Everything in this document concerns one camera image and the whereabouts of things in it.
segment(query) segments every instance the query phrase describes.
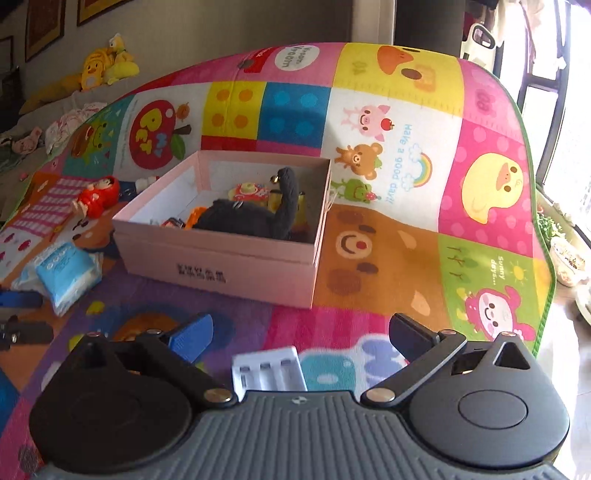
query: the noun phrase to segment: yellow duck plush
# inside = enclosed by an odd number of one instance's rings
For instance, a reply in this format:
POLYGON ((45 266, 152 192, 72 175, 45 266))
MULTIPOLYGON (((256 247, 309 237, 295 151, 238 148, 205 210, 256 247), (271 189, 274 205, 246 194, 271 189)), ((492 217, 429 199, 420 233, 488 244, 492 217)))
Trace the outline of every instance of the yellow duck plush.
POLYGON ((82 90, 90 90, 103 83, 105 71, 113 65, 114 57, 107 48, 98 48, 86 57, 82 69, 82 90))
POLYGON ((125 50, 125 43, 119 33, 115 34, 115 36, 109 40, 109 48, 107 50, 115 55, 115 63, 134 61, 134 56, 125 50))
POLYGON ((139 73, 139 67, 133 62, 133 55, 125 50, 125 44, 120 34, 117 33, 117 35, 109 40, 107 51, 114 56, 115 62, 105 72, 105 83, 113 85, 118 80, 132 77, 139 73))

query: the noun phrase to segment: black stuffed toy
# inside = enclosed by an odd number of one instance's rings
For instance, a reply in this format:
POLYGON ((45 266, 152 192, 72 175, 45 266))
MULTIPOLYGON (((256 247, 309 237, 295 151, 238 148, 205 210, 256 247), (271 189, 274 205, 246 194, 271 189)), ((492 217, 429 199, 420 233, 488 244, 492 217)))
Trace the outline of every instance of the black stuffed toy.
POLYGON ((282 195, 275 213, 254 203, 215 200, 193 228, 287 240, 297 213, 299 189, 296 174, 285 167, 271 180, 279 182, 282 195))

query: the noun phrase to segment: grey rubber pad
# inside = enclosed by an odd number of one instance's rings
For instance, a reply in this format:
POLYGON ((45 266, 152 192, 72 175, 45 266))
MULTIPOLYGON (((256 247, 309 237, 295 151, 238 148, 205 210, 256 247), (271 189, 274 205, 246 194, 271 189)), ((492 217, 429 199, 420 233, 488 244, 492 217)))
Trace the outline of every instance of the grey rubber pad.
MULTIPOLYGON (((450 439, 461 442, 461 439, 450 439)), ((98 480, 54 465, 41 480, 98 480)), ((393 412, 360 406, 349 392, 247 393, 204 414, 172 452, 109 480, 559 480, 549 465, 482 473, 446 464, 411 438, 393 412)))

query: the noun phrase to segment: cartoon pig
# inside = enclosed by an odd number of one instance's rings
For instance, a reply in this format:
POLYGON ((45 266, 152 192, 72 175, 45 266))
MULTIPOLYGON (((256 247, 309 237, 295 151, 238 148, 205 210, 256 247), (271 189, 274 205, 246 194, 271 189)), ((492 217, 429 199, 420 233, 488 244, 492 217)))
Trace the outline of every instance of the cartoon pig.
POLYGON ((351 125, 353 129, 359 130, 359 133, 366 137, 374 137, 377 141, 384 141, 384 132, 389 132, 394 128, 392 121, 386 117, 390 111, 388 105, 365 105, 360 109, 343 109, 347 118, 341 122, 341 125, 351 125), (351 116, 355 116, 355 121, 351 121, 351 116))

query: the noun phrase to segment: pink cardboard box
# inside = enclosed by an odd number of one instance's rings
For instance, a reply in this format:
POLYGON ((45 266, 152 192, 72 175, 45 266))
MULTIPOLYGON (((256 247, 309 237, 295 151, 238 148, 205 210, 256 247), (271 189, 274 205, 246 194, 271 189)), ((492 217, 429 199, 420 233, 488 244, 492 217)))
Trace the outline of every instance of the pink cardboard box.
POLYGON ((206 151, 191 155, 113 218, 115 241, 130 273, 202 290, 310 308, 330 186, 330 160, 277 153, 206 151), (294 169, 306 193, 309 241, 280 241, 160 226, 185 221, 239 183, 269 182, 294 169))

